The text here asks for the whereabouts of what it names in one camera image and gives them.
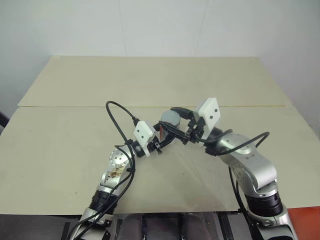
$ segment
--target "red surface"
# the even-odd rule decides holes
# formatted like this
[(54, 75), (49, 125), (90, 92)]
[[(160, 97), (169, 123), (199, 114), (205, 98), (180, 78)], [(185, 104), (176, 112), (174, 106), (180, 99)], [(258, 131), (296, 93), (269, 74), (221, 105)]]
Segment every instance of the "red surface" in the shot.
[(320, 240), (320, 206), (288, 209), (299, 240)]

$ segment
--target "white backdrop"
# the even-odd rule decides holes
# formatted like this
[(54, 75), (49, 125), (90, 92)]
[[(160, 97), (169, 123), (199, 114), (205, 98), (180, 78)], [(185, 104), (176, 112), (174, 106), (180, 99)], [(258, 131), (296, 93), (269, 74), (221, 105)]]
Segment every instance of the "white backdrop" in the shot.
[(0, 0), (0, 111), (51, 55), (257, 56), (320, 131), (319, 0)]

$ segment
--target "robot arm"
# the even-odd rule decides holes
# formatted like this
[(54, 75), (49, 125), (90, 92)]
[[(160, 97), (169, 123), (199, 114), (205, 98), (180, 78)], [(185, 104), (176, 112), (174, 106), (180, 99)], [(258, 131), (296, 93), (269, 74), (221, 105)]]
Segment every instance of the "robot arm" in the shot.
[[(189, 120), (188, 130), (183, 132), (177, 127), (179, 124), (167, 121), (160, 121), (154, 126), (148, 122), (139, 121), (134, 130), (136, 141), (130, 140), (134, 156), (149, 156), (155, 150), (161, 154), (162, 148), (175, 138), (181, 140), (183, 144), (187, 144), (187, 142), (203, 144), (207, 154), (218, 155), (236, 176), (247, 200), (247, 212), (243, 214), (249, 218), (248, 223), (252, 238), (298, 240), (288, 211), (282, 204), (278, 193), (277, 172), (274, 165), (257, 151), (252, 142), (248, 143), (247, 137), (230, 130), (222, 132), (215, 127), (220, 117), (217, 100), (208, 98), (194, 111), (181, 107), (173, 107), (171, 110), (178, 113), (180, 117)], [(159, 141), (155, 136), (158, 131), (166, 133), (162, 141)], [(119, 185), (132, 171), (129, 167), (130, 159), (128, 157), (132, 156), (127, 145), (118, 147), (111, 152), (110, 164), (102, 174), (92, 202), (85, 209), (80, 221), (85, 219), (87, 219), (87, 223), (95, 221), (95, 226), (99, 226), (100, 231), (101, 227), (107, 228), (111, 225), (117, 204), (114, 204), (104, 214), (101, 212), (120, 194), (120, 187), (116, 190), (113, 188)], [(70, 239), (78, 239), (77, 236), (82, 229), (78, 227)], [(108, 231), (104, 232), (101, 238), (96, 239), (102, 239), (106, 233)]]

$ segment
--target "beige table surface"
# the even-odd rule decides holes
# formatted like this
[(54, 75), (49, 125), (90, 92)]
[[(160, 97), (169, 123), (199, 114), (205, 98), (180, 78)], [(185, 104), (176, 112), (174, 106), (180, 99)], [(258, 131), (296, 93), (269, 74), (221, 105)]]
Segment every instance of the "beige table surface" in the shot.
[(290, 100), (254, 57), (53, 56), (19, 106), (285, 106)]
[[(132, 137), (131, 119), (112, 110)], [(129, 110), (155, 123), (166, 108)], [(294, 107), (221, 107), (219, 127), (248, 137), (270, 131), (259, 150), (276, 166), (284, 204), (320, 205), (320, 143)], [(113, 145), (122, 143), (103, 107), (19, 108), (0, 136), (0, 213), (81, 214)], [(137, 159), (116, 212), (236, 210), (227, 166), (203, 151), (176, 140), (162, 155)]]

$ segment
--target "white wall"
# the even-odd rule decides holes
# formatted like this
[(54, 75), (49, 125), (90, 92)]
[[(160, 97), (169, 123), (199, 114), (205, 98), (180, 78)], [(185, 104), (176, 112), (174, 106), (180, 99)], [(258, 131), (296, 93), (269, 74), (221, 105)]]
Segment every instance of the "white wall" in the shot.
[(50, 55), (258, 56), (319, 132), (319, 0), (0, 0), (0, 111)]

